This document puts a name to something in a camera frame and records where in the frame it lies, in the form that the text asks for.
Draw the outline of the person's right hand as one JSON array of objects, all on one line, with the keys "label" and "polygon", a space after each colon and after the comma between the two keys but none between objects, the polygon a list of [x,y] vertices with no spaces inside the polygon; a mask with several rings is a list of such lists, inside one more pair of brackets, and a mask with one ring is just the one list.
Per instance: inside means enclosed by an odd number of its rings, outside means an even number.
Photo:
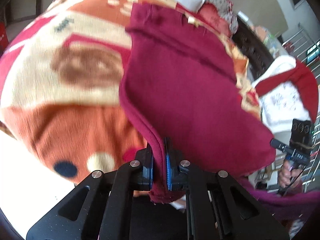
[{"label": "person's right hand", "polygon": [[293,169],[291,163],[285,160],[278,171],[279,193],[297,194],[302,192],[302,173],[300,168]]}]

